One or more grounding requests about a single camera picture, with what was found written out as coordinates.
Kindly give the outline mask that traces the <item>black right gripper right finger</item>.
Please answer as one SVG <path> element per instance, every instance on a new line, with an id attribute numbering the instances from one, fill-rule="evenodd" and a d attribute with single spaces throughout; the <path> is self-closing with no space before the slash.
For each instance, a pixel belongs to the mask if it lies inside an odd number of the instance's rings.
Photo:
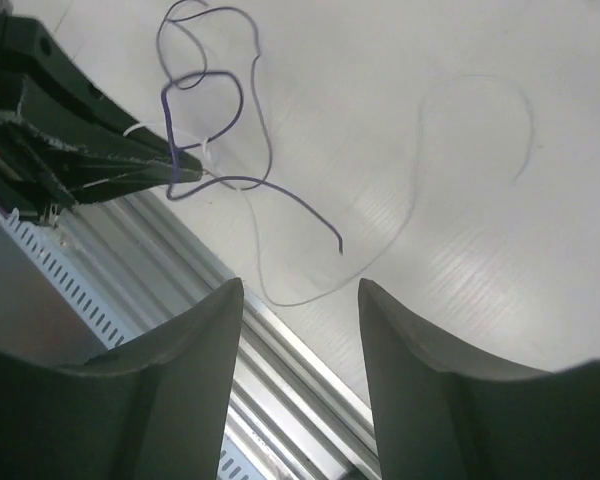
<path id="1" fill-rule="evenodd" d="M 600 479 L 600 359 L 542 371 L 358 288 L 385 479 Z"/>

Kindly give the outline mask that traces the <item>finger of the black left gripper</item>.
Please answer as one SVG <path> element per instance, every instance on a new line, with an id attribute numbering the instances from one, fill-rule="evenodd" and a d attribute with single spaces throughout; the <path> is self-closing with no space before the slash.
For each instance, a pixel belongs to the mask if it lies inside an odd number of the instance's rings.
<path id="1" fill-rule="evenodd" d="M 37 19 L 0 12 L 0 206 L 72 208 L 172 180 L 166 140 L 102 93 Z"/>

